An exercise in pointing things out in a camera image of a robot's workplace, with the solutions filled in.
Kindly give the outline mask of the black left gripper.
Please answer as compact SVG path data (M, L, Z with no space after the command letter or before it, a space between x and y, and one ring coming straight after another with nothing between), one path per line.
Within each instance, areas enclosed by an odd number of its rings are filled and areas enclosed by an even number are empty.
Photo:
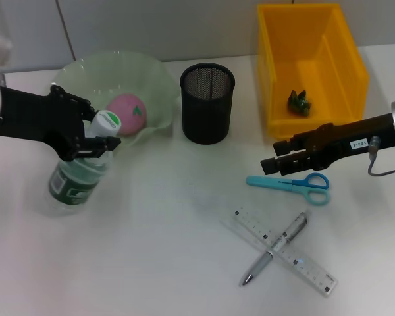
M52 85L48 95L1 88L0 136L42 142L60 159L101 157L120 144L117 137L85 138L84 121L97 111L87 99Z

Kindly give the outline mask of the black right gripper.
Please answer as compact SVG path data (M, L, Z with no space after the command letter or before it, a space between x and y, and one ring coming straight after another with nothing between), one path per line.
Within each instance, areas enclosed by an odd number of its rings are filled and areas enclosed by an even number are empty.
M289 140L275 142L275 154L281 156L261 160L261 168L265 175L326 169L337 160L366 153L374 136L380 138L380 149L395 147L390 113L345 125L324 124L316 130L295 134Z

